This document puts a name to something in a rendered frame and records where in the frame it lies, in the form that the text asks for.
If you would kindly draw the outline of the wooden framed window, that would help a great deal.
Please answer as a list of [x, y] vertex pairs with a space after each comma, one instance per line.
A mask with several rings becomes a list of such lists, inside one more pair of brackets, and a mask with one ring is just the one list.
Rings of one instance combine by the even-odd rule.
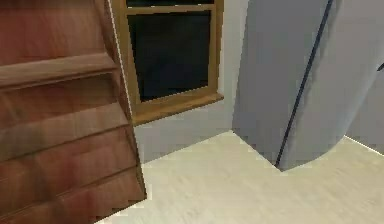
[[110, 0], [133, 123], [223, 99], [224, 0]]

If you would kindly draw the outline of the reddish brown wooden cupboard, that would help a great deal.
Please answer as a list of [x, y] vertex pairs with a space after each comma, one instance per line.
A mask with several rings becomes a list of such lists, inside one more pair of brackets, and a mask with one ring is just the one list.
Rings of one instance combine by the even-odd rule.
[[0, 0], [0, 224], [146, 197], [110, 0]]

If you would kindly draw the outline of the grey fridge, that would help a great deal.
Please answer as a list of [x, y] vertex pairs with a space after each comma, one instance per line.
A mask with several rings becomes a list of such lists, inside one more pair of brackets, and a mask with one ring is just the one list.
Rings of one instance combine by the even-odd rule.
[[286, 171], [347, 133], [384, 63], [384, 0], [249, 0], [232, 127]]

